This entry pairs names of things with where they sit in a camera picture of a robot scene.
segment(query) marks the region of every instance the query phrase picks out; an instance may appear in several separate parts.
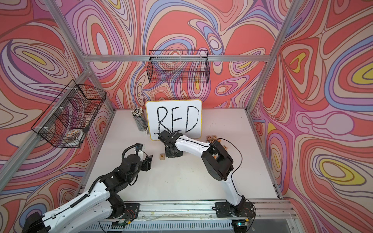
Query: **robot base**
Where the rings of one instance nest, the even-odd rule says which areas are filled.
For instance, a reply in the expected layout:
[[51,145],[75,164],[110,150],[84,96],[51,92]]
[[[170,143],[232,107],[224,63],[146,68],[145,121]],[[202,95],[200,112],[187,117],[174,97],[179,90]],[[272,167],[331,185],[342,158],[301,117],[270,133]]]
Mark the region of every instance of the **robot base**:
[[234,214],[234,208],[228,202],[216,202],[214,210],[218,218],[247,217],[251,219],[255,216],[253,204],[250,202],[245,202],[241,212],[237,214]]
[[121,217],[121,219],[125,219],[125,220],[136,219],[139,214],[140,203],[124,203],[124,204],[126,205],[126,210],[124,211],[124,215],[123,217]]
[[182,151],[172,153],[171,150],[166,147],[166,157],[167,158],[178,158],[178,157],[181,157],[182,155],[183,155]]

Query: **pencil cup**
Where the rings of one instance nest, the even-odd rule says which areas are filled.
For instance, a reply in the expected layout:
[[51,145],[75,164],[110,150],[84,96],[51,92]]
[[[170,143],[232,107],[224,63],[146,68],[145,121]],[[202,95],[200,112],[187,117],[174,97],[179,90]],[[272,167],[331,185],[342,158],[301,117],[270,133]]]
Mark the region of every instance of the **pencil cup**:
[[138,130],[146,131],[148,128],[148,122],[145,120],[144,116],[133,116],[135,119]]

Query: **aluminum frame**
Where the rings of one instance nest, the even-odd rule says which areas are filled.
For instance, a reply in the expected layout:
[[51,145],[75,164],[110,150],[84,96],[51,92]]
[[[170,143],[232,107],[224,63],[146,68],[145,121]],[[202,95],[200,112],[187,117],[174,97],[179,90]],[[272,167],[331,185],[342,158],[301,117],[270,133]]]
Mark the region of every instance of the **aluminum frame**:
[[273,170],[271,169],[269,160],[268,160],[268,158],[266,156],[266,149],[263,147],[264,145],[262,145],[260,143],[259,135],[256,133],[256,130],[255,130],[255,127],[254,127],[254,121],[253,121],[253,118],[251,117],[249,111],[246,111],[246,116],[247,116],[247,119],[249,121],[251,130],[255,134],[255,138],[256,138],[256,141],[257,141],[257,144],[258,144],[261,156],[263,157],[264,163],[266,164],[267,172],[269,174],[269,177],[271,178],[271,181],[272,181],[272,184],[273,184],[273,188],[275,189],[275,192],[277,193],[278,198],[279,199],[283,199],[282,192],[281,192],[280,188],[278,187],[278,184],[277,184],[276,179],[275,179],[275,175],[273,174]]
[[[62,36],[69,42],[69,44],[70,44],[72,50],[74,51],[77,59],[79,60],[79,62],[81,63],[81,65],[84,68],[86,68],[90,71],[91,81],[92,81],[93,85],[95,87],[101,89],[101,90],[104,90],[104,88],[102,87],[102,85],[101,85],[100,81],[98,80],[96,74],[93,72],[91,66],[89,65],[89,62],[84,60],[84,58],[83,58],[84,52],[81,50],[80,46],[78,45],[78,42],[75,39],[72,31],[70,30],[70,27],[69,27],[65,17],[63,16],[60,8],[57,6],[56,1],[55,0],[44,0],[44,2],[45,2],[45,5],[48,7],[49,12],[53,16],[55,22],[60,27],[61,32],[62,32]],[[113,113],[114,108],[111,104],[111,101],[109,99],[106,99],[105,103],[106,103],[107,107],[109,108],[109,110],[111,111],[111,113]]]
[[[289,226],[290,233],[301,233],[303,231],[298,229],[299,220],[295,219],[292,222],[286,219]],[[181,232],[222,232],[232,233],[234,232],[232,220],[217,219],[217,220],[172,220],[172,221],[132,221],[132,223],[126,227],[114,226],[111,228],[113,222],[101,220],[100,222],[88,225],[86,229],[81,232],[94,233],[94,232],[174,232],[181,230]]]
[[[85,69],[78,76],[75,82],[84,83],[88,75],[89,71]],[[72,89],[67,89],[63,96],[61,96],[61,98],[56,102],[54,107],[58,107],[64,101],[64,99],[67,97],[71,90]],[[38,126],[44,125],[53,113],[54,110],[50,111],[50,113],[47,114],[47,116],[45,116],[40,121]],[[41,136],[37,135],[34,131],[31,130],[30,135],[27,137],[25,143],[23,143],[22,146],[18,147],[18,149],[16,150],[16,152],[14,152],[11,158],[7,162],[5,162],[4,166],[0,170],[0,192],[5,188],[10,179],[13,177],[14,173],[18,171],[20,166],[23,164],[23,162],[26,160],[26,158],[33,151],[33,149],[41,139]]]
[[[275,43],[271,49],[270,55],[212,55],[209,56],[209,59],[211,62],[232,62],[232,61],[260,61],[260,62],[266,62],[267,64],[264,66],[262,73],[257,81],[257,84],[253,90],[253,94],[251,95],[251,98],[248,102],[248,105],[245,107],[246,111],[248,111],[249,106],[251,106],[252,101],[257,98],[257,95],[261,89],[261,86],[263,85],[265,79],[267,78],[270,68],[273,65],[276,55],[280,49],[281,44],[283,43],[286,33],[288,32],[288,29],[290,28],[291,23],[293,22],[293,19],[297,13],[297,10],[303,0],[293,1],[291,3],[291,6],[288,10],[288,13],[285,17],[284,23],[281,26],[281,29],[279,31],[279,35],[275,39]],[[69,26],[67,25],[67,22],[65,18],[63,17],[60,9],[56,5],[54,0],[45,0],[45,3],[47,7],[50,10],[50,13],[52,14],[53,18],[55,19],[56,23],[60,27],[63,36],[66,38],[66,40],[69,42],[69,44],[72,46],[73,51],[75,52],[76,57],[81,62],[82,66],[85,67],[89,73],[91,73],[91,80],[94,83],[94,85],[100,89],[102,88],[101,83],[99,82],[97,76],[92,71],[92,68],[89,64],[89,62],[95,62],[95,61],[119,61],[119,62],[146,62],[148,61],[149,57],[148,55],[85,55],[82,50],[80,49],[75,37],[73,36]],[[108,108],[111,110],[111,121],[114,116],[114,110],[112,108],[112,105],[110,101],[107,102]],[[253,127],[252,119],[249,114],[247,114],[248,119],[250,121],[251,127]],[[24,160],[21,158],[28,156],[29,153],[27,153],[30,148],[33,149],[33,147],[37,144],[39,139],[36,137],[32,137],[32,135],[29,137],[30,141],[26,141],[26,143],[21,146],[15,154],[12,156],[10,160],[3,166],[3,169],[0,171],[0,176],[4,173],[5,170],[13,172],[14,168],[16,166],[20,166]],[[95,150],[94,154],[98,155],[98,152],[101,148],[102,143],[99,144],[99,147]],[[2,190],[1,184],[3,184],[5,179],[1,179],[0,181],[0,190]],[[157,211],[157,214],[164,214],[169,215],[168,218],[174,219],[174,217],[183,217],[187,219],[193,219],[198,218],[198,220],[202,218],[213,218],[215,215],[215,211],[211,210],[211,207],[214,206],[215,201],[161,201],[161,202],[140,202],[141,208],[140,213],[145,216],[145,214],[149,214],[151,216],[154,211]],[[288,218],[289,216],[292,216],[294,218],[297,218],[296,213],[294,209],[292,208],[292,205],[289,201],[286,200],[278,200],[278,199],[267,199],[267,200],[253,200],[253,203],[257,207],[257,218]]]
[[249,109],[249,107],[253,104],[253,101],[257,98],[257,96],[260,93],[260,90],[262,88],[262,85],[264,84],[265,80],[267,79],[268,75],[270,74],[271,68],[273,64],[276,61],[276,57],[278,52],[280,51],[281,45],[284,42],[286,35],[290,29],[291,24],[294,21],[294,18],[298,12],[298,9],[302,5],[304,0],[294,0],[291,2],[291,5],[289,7],[288,13],[285,16],[285,19],[281,25],[281,29],[275,39],[275,42],[272,46],[271,52],[269,53],[270,59],[268,63],[265,64],[263,67],[263,70],[258,78],[258,81],[253,89],[253,92],[250,96],[250,99],[246,105],[246,109]]
[[98,141],[97,148],[93,152],[93,155],[92,155],[92,157],[91,157],[91,159],[90,159],[90,161],[88,163],[88,166],[87,166],[87,168],[86,168],[86,170],[84,172],[84,176],[81,179],[81,181],[80,181],[80,183],[78,185],[77,190],[75,191],[74,197],[77,197],[79,194],[83,193],[83,191],[84,191],[85,185],[88,182],[88,178],[89,178],[89,176],[90,176],[90,174],[92,172],[93,166],[96,163],[96,159],[98,157],[98,154],[100,153],[102,144],[104,143],[106,135],[109,132],[110,126],[111,126],[111,124],[113,122],[115,113],[116,113],[116,111],[114,111],[114,113],[111,114],[111,116],[110,116],[109,122],[106,125],[105,130],[104,130],[103,134],[101,135],[100,140]]
[[[189,55],[188,57],[199,57],[199,55]],[[149,55],[83,55],[86,62],[148,62]],[[269,55],[209,55],[210,62],[268,62]]]

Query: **metal rail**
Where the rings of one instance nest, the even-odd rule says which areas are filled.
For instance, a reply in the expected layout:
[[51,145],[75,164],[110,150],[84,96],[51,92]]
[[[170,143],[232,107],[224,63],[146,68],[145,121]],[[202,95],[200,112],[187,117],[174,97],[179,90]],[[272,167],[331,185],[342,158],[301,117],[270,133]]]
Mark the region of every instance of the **metal rail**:
[[[232,220],[240,218],[217,218],[216,212],[211,208],[215,202],[210,201],[141,201],[138,218],[128,227],[111,227],[116,219],[100,221],[101,227],[106,231],[165,231],[165,230],[232,230]],[[288,200],[255,199],[251,200],[256,207],[255,220],[259,219],[286,219],[292,233],[298,233],[295,221],[298,216]],[[87,226],[82,232],[102,231],[98,223]]]
[[[199,55],[180,55],[181,57],[199,57]],[[84,55],[86,62],[147,62],[149,55]],[[170,55],[158,55],[158,57],[170,57]],[[210,62],[268,62],[269,55],[209,55]]]
[[259,138],[259,135],[258,133],[256,132],[255,130],[255,126],[254,126],[254,121],[253,121],[253,118],[251,117],[250,113],[246,111],[246,116],[247,116],[247,119],[249,121],[249,124],[250,124],[250,127],[251,127],[251,130],[254,132],[254,135],[255,135],[255,138],[256,138],[256,141],[257,141],[257,144],[258,144],[258,147],[259,147],[259,150],[260,150],[260,153],[261,153],[261,156],[264,160],[264,163],[266,165],[266,168],[267,168],[267,172],[269,174],[269,177],[272,181],[272,185],[273,185],[273,188],[275,189],[275,192],[278,196],[279,199],[283,199],[283,195],[282,195],[282,192],[280,190],[280,188],[278,187],[278,184],[277,184],[277,181],[275,179],[275,176],[273,174],[273,171],[272,171],[272,168],[271,168],[271,165],[269,163],[269,160],[266,156],[266,149],[264,148],[264,145],[262,145],[260,143],[260,138]]

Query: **swirly patterned wall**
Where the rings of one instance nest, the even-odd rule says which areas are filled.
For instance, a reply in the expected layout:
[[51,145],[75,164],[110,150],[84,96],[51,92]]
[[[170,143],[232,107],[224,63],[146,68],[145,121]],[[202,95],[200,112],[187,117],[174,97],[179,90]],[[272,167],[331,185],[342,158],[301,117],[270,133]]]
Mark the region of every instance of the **swirly patterned wall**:
[[[82,67],[41,0],[1,1],[0,22],[1,169]],[[20,233],[27,216],[73,197],[108,119],[103,105],[80,149],[39,142],[0,192],[1,233]]]
[[87,54],[148,54],[175,44],[207,48],[210,54],[243,54],[257,48],[268,54],[290,5],[286,0],[59,3]]
[[372,1],[305,1],[250,110],[305,232],[373,232]]
[[[153,49],[200,49],[210,54],[269,54],[288,1],[62,2],[87,54],[148,54]],[[149,84],[145,62],[93,62],[115,108],[149,100],[201,99],[205,108],[246,107],[264,63],[212,62],[209,84]]]
[[145,106],[150,100],[200,99],[204,108],[245,107],[264,62],[223,62],[208,84],[149,83],[146,62],[91,62],[114,108]]

